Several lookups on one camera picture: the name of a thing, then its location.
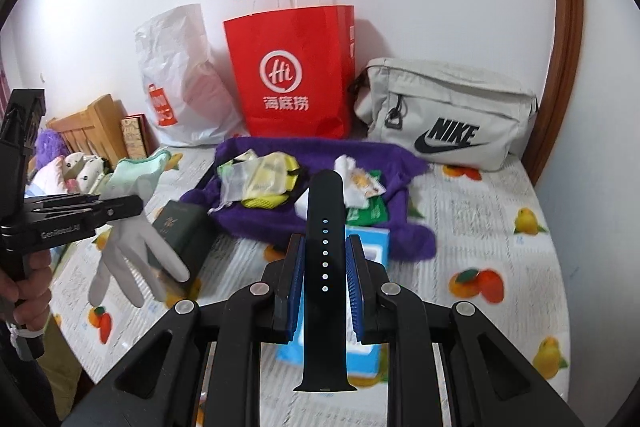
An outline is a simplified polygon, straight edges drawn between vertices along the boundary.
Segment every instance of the wooden headboard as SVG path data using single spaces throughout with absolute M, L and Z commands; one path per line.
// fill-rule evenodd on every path
M 65 118 L 49 120 L 47 127 L 62 135 L 71 152 L 106 158 L 114 168 L 118 161 L 127 157 L 120 129 L 123 117 L 111 95 L 105 94 L 90 103 L 85 110 Z

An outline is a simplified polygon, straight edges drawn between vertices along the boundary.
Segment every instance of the purple towel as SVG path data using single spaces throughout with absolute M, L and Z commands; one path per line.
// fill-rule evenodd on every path
M 309 174 L 323 169 L 333 169 L 334 160 L 347 154 L 356 160 L 358 167 L 367 171 L 382 171 L 382 183 L 386 187 L 383 200 L 389 211 L 389 220 L 376 225 L 390 230 L 390 257 L 397 261 L 421 261 L 436 254 L 433 232 L 427 227 L 408 223 L 406 220 L 408 185 L 423 174 L 428 163 L 408 150 L 386 143 L 323 138 L 231 138 L 216 149 L 216 165 L 219 166 L 239 154 L 253 149 L 258 156 L 281 151 L 294 156 Z M 195 203 L 205 208 L 216 208 L 220 203 L 220 179 L 214 176 L 203 189 L 194 188 L 180 201 Z M 264 241 L 286 249 L 292 233 L 304 233 L 306 221 L 294 210 L 293 201 L 287 201 L 273 210 L 245 208 L 240 203 L 212 212 L 223 230 L 238 237 Z

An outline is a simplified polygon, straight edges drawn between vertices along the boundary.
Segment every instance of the nike logo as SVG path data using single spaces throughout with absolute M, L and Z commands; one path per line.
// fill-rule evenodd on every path
M 430 130 L 418 136 L 418 139 L 414 143 L 414 147 L 417 152 L 433 154 L 437 152 L 455 151 L 469 147 L 477 147 L 479 145 L 486 145 L 486 143 L 469 143 L 479 129 L 480 128 L 477 125 L 438 118 Z M 448 145 L 429 145 L 427 143 L 428 139 L 446 142 Z
M 455 145 L 429 145 L 424 141 L 427 133 L 418 136 L 418 139 L 414 143 L 415 150 L 422 154 L 435 154 L 436 152 L 448 152 L 456 151 L 459 149 L 468 149 L 469 147 L 478 147 L 479 145 L 486 145 L 486 143 L 458 143 Z

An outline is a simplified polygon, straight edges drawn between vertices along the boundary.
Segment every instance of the pillow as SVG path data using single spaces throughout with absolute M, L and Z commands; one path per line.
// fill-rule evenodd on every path
M 54 196 L 56 194 L 68 194 L 65 178 L 62 175 L 64 156 L 58 156 L 36 172 L 26 192 Z

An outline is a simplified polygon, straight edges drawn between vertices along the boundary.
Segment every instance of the purple plush toy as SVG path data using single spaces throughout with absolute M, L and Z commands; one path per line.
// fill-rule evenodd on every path
M 39 171 L 58 156 L 69 156 L 68 147 L 59 133 L 52 129 L 41 130 L 36 139 L 36 169 Z

